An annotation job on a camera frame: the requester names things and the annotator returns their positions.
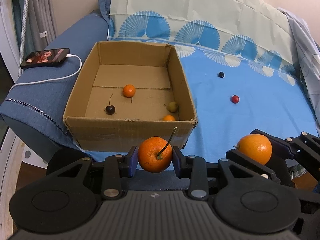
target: dark round fruit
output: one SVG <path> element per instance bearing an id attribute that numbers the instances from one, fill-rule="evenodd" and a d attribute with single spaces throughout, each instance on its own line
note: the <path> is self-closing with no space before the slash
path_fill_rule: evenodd
<path id="1" fill-rule="evenodd" d="M 231 101 L 236 104 L 240 101 L 240 98 L 237 95 L 233 95 L 231 98 Z"/>
<path id="2" fill-rule="evenodd" d="M 114 114 L 115 111 L 116 111 L 115 106 L 107 106 L 107 107 L 106 107 L 106 112 L 107 112 L 107 114 L 109 114 L 109 115 Z"/>

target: teal curtain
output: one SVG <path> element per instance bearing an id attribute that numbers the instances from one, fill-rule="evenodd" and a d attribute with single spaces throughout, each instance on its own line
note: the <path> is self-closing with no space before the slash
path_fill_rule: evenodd
<path id="1" fill-rule="evenodd" d="M 17 34 L 17 41 L 18 41 L 19 48 L 21 43 L 23 5 L 24 5 L 24 0 L 12 0 L 14 25 L 15 25 L 15 30 Z M 25 50 L 24 50 L 25 56 L 33 51 L 35 51 L 35 46 L 32 40 L 29 20 L 27 20 Z"/>

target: gray ribbed surface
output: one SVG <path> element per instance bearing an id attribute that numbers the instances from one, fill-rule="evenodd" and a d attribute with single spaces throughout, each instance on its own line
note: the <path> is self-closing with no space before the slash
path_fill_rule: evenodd
<path id="1" fill-rule="evenodd" d="M 95 217 L 73 231 L 42 236 L 20 230 L 10 240 L 297 240 L 285 231 L 250 236 L 224 225 L 205 202 L 182 191 L 129 191 L 117 201 L 105 201 Z"/>

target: green fruit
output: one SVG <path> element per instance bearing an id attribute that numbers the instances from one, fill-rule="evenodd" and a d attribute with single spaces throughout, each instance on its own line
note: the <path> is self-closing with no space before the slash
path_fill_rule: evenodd
<path id="1" fill-rule="evenodd" d="M 168 105 L 168 110 L 172 113 L 177 112 L 178 104 L 176 102 L 170 102 L 170 104 Z"/>

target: smartphone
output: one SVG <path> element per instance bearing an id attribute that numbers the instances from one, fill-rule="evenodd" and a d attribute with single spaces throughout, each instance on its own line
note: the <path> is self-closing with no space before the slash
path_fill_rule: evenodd
<path id="1" fill-rule="evenodd" d="M 59 66 L 70 53 L 70 49 L 48 49 L 31 52 L 20 64 L 20 68 L 56 67 Z"/>

